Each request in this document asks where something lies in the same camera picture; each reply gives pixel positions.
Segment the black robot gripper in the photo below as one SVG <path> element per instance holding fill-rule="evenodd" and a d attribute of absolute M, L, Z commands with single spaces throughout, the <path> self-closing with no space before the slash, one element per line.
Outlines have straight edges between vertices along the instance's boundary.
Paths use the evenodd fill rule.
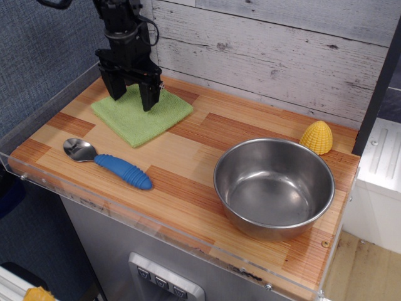
<path fill-rule="evenodd" d="M 105 33 L 108 49 L 98 49 L 102 80 L 114 100 L 127 91 L 126 86 L 138 84 L 142 107 L 148 112 L 159 101 L 163 83 L 162 70 L 151 59 L 151 47 L 158 42 L 152 33 Z"/>

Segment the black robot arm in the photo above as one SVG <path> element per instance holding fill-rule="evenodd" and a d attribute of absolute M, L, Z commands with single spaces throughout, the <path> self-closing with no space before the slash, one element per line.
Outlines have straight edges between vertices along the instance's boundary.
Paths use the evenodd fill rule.
<path fill-rule="evenodd" d="M 151 47 L 159 42 L 159 29 L 142 16 L 140 1 L 95 1 L 104 21 L 109 49 L 96 50 L 104 84 L 114 100 L 127 87 L 137 84 L 143 110 L 148 112 L 159 101 L 162 70 L 150 58 Z"/>

